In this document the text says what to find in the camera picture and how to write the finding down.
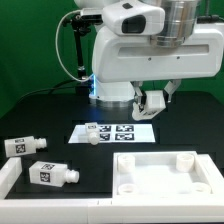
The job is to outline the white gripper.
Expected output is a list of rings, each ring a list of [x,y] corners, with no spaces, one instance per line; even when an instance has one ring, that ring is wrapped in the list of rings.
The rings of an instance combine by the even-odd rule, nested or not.
[[[180,79],[212,77],[222,64],[224,27],[199,24],[193,34],[176,48],[150,44],[147,36],[118,36],[99,30],[92,57],[92,71],[104,83],[132,82],[134,101],[140,109],[146,103],[142,81],[170,80],[164,90],[168,102],[181,85]]]

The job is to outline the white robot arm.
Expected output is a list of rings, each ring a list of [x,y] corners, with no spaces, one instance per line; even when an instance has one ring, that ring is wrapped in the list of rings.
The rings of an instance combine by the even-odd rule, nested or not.
[[[74,0],[95,24],[92,100],[148,109],[145,81],[213,77],[224,56],[224,22],[198,16],[200,0]]]

